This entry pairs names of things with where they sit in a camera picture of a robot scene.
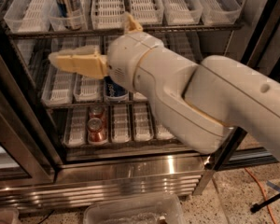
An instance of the red can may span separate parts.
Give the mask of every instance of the red can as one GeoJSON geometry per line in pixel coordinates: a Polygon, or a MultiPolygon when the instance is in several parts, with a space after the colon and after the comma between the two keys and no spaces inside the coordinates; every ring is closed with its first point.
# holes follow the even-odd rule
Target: red can
{"type": "Polygon", "coordinates": [[[92,118],[87,123],[88,143],[92,145],[102,145],[106,143],[106,128],[98,118],[92,118]]]}
{"type": "Polygon", "coordinates": [[[98,118],[102,121],[103,126],[106,126],[106,115],[105,109],[101,105],[91,106],[90,107],[90,119],[98,118]]]}

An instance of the speckled floor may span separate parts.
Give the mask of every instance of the speckled floor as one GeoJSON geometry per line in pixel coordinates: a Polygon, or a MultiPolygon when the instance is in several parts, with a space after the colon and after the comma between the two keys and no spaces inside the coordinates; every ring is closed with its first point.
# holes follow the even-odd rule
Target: speckled floor
{"type": "MultiPolygon", "coordinates": [[[[278,192],[267,185],[267,181],[280,188],[280,164],[249,168],[265,189],[268,197],[278,192]]],[[[256,214],[250,213],[253,203],[263,201],[259,186],[244,170],[231,170],[216,173],[200,196],[190,196],[181,200],[187,223],[207,224],[271,224],[266,208],[256,214]]],[[[271,204],[276,223],[280,224],[280,200],[271,204]]],[[[86,208],[55,211],[43,224],[82,224],[86,208]]],[[[36,224],[47,214],[20,215],[22,224],[36,224]]]]}

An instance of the can lid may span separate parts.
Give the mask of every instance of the can lid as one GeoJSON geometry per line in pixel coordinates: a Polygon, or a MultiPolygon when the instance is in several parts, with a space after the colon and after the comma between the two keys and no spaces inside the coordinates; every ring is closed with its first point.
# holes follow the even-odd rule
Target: can lid
{"type": "Polygon", "coordinates": [[[90,131],[99,131],[102,128],[102,121],[98,118],[92,118],[91,120],[88,121],[88,128],[90,129],[90,131]]]}
{"type": "Polygon", "coordinates": [[[104,112],[104,108],[102,106],[96,105],[91,107],[91,113],[93,115],[100,115],[104,112]]]}

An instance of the orange cable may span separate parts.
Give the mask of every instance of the orange cable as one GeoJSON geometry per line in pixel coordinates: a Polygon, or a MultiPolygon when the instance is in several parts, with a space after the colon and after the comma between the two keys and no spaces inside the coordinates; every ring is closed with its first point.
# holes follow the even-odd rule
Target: orange cable
{"type": "MultiPolygon", "coordinates": [[[[258,179],[257,179],[247,168],[245,168],[245,171],[246,171],[247,173],[249,173],[249,175],[250,175],[250,176],[254,179],[254,181],[256,181],[256,183],[259,185],[259,188],[260,188],[261,193],[262,193],[262,195],[263,195],[264,201],[267,201],[267,195],[265,194],[264,188],[262,187],[262,185],[260,184],[260,182],[258,181],[258,179]]],[[[277,224],[276,219],[275,219],[274,216],[273,216],[273,212],[272,212],[271,207],[270,207],[269,205],[267,205],[267,208],[268,208],[269,214],[270,214],[270,216],[271,216],[271,219],[272,219],[272,221],[273,221],[273,224],[277,224]]]]}

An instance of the blue can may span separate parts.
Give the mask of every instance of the blue can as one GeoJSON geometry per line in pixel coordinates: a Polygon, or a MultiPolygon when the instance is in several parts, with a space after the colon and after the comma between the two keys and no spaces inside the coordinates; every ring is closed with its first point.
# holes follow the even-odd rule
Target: blue can
{"type": "Polygon", "coordinates": [[[128,96],[128,91],[115,83],[111,77],[105,77],[105,96],[110,100],[124,100],[128,96]]]}

